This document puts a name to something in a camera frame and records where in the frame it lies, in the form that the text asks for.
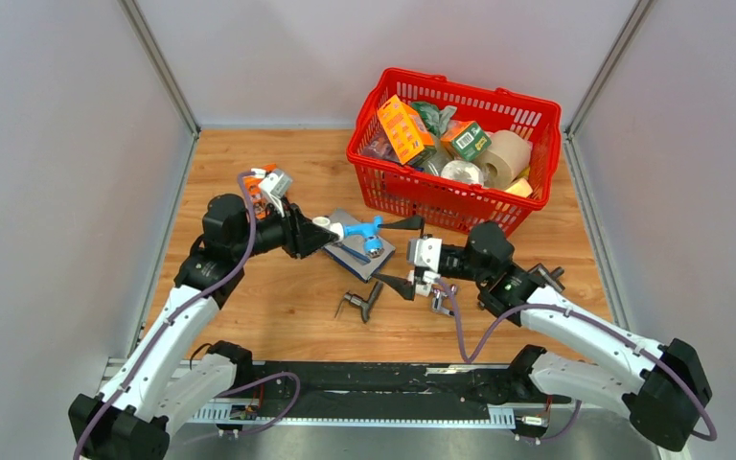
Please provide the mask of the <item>white plastic pipe elbow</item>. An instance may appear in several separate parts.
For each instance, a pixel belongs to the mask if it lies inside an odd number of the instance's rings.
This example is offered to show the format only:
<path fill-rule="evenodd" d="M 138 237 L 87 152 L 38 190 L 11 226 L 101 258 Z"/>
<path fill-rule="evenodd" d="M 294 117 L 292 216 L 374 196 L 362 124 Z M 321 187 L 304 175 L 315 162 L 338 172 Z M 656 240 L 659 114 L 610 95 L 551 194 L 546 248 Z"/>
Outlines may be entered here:
<path fill-rule="evenodd" d="M 342 242 L 346 237 L 345 227 L 340 222 L 333 221 L 330 218 L 324 216 L 315 217 L 312 219 L 312 222 L 318 227 L 321 227 L 329 233 L 333 234 L 335 242 Z"/>

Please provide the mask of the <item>blue plastic water faucet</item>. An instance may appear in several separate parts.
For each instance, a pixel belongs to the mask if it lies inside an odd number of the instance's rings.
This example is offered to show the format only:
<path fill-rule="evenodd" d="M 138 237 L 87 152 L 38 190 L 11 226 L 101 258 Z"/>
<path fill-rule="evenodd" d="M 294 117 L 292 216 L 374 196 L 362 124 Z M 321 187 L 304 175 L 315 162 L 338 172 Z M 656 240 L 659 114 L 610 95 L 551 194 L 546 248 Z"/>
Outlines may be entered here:
<path fill-rule="evenodd" d="M 370 222 L 343 225 L 344 237 L 359 236 L 363 240 L 363 252 L 371 259 L 376 259 L 384 252 L 384 245 L 380 240 L 380 226 L 383 217 L 375 216 Z"/>

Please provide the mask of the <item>white pipe elbow second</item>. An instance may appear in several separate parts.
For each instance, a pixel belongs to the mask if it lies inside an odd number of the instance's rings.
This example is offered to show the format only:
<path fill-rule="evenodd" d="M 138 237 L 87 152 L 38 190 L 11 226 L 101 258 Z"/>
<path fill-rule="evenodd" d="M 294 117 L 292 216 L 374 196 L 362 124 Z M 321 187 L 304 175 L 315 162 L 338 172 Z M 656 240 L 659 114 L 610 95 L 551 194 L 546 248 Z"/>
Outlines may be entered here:
<path fill-rule="evenodd" d="M 432 292 L 432 287 L 439 275 L 430 270 L 417 272 L 410 270 L 407 275 L 407 281 L 413 286 L 415 295 L 428 297 Z"/>

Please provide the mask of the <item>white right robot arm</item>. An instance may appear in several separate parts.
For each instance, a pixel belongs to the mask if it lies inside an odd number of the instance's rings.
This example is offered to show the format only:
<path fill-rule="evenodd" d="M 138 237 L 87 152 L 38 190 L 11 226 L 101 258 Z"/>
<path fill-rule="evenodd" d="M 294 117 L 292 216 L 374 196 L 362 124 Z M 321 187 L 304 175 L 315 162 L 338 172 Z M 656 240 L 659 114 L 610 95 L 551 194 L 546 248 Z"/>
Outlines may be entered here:
<path fill-rule="evenodd" d="M 478 289 L 480 307 L 495 318 L 492 330 L 509 321 L 585 357 L 575 361 L 541 346 L 525 346 L 509 364 L 508 385 L 519 400 L 543 394 L 594 404 L 627 419 L 646 440 L 670 451 L 683 450 L 693 437 L 717 440 L 706 410 L 712 390 L 692 345 L 629 332 L 574 304 L 550 274 L 515 262 L 515 248 L 496 223 L 476 224 L 462 245 L 426 234 L 420 216 L 378 220 L 372 229 L 419 234 L 407 246 L 412 270 L 406 277 L 376 276 L 402 298 L 438 288 L 455 305 L 448 282 L 470 281 Z"/>

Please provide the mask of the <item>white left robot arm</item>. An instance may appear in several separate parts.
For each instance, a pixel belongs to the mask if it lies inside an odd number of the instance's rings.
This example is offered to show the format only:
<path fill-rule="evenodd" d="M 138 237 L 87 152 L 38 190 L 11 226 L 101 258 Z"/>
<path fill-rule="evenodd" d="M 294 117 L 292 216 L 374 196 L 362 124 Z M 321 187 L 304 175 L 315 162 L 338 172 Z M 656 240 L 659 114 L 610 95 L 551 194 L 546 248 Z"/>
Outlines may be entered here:
<path fill-rule="evenodd" d="M 249 195 L 211 199 L 202 233 L 154 324 L 96 396 L 80 394 L 70 405 L 75 458 L 162 459 L 174 434 L 208 401 L 224 391 L 248 394 L 255 382 L 251 355 L 229 342 L 212 346 L 183 377 L 173 373 L 242 280 L 250 257 L 281 248 L 303 259 L 344 236 L 342 224 L 307 218 L 284 198 L 263 219 Z"/>

